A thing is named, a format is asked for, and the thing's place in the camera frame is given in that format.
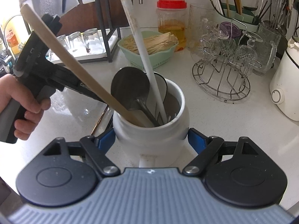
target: round button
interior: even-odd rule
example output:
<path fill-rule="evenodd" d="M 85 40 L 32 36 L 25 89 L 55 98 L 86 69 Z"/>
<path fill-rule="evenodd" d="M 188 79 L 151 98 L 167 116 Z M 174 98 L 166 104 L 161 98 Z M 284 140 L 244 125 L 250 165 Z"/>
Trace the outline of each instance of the round button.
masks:
<path fill-rule="evenodd" d="M 277 88 L 271 92 L 271 100 L 275 104 L 281 104 L 284 101 L 284 92 L 282 89 Z"/>
<path fill-rule="evenodd" d="M 41 171 L 37 181 L 46 187 L 59 187 L 68 183 L 72 178 L 69 170 L 62 167 L 52 167 Z"/>
<path fill-rule="evenodd" d="M 231 178 L 243 186 L 256 186 L 265 181 L 264 173 L 254 167 L 239 167 L 231 172 Z"/>

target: wooden spatula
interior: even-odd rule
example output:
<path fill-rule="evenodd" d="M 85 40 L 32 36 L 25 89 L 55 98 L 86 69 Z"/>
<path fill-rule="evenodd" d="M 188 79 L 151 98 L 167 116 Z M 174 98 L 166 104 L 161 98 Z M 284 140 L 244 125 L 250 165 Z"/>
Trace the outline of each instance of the wooden spatula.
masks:
<path fill-rule="evenodd" d="M 141 126 L 135 116 L 125 109 L 110 93 L 108 93 L 83 66 L 58 42 L 55 35 L 41 18 L 33 11 L 29 5 L 25 4 L 21 8 L 21 14 L 25 21 L 34 29 L 40 39 L 61 59 L 61 61 L 98 97 L 103 99 L 106 104 L 117 111 L 130 123 Z"/>

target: metal screw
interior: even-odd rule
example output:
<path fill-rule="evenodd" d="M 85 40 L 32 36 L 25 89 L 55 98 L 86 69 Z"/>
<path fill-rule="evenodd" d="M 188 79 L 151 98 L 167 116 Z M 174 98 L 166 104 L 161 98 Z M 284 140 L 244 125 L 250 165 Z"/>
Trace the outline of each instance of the metal screw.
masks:
<path fill-rule="evenodd" d="M 195 173 L 199 172 L 199 168 L 196 166 L 188 166 L 188 167 L 185 167 L 184 171 L 185 171 L 185 173 L 188 173 L 188 174 L 195 174 Z"/>
<path fill-rule="evenodd" d="M 118 168 L 116 166 L 108 166 L 104 167 L 103 171 L 106 174 L 114 174 L 118 171 Z"/>

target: gray grip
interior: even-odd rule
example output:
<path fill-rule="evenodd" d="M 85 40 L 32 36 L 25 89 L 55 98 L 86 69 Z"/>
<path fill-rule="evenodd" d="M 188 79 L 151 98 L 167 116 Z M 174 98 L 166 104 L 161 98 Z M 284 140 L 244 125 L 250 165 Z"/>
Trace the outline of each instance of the gray grip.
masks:
<path fill-rule="evenodd" d="M 36 100 L 41 102 L 49 98 L 56 92 L 56 89 L 44 86 L 39 92 Z M 0 114 L 0 141 L 7 143 L 16 143 L 17 138 L 14 136 L 14 122 L 17 119 L 24 119 L 25 109 L 14 99 L 11 99 L 6 108 Z"/>
<path fill-rule="evenodd" d="M 20 103 L 11 99 L 6 108 L 0 114 L 0 141 L 7 142 L 10 128 L 14 126 L 14 119 L 20 108 Z"/>

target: black ladle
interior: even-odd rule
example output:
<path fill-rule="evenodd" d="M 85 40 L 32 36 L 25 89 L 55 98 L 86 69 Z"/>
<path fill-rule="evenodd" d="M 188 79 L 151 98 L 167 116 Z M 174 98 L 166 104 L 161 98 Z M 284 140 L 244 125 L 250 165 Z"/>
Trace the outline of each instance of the black ladle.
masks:
<path fill-rule="evenodd" d="M 111 95 L 127 110 L 141 110 L 155 127 L 160 126 L 146 106 L 149 91 L 150 81 L 147 75 L 135 67 L 120 69 L 111 83 Z"/>

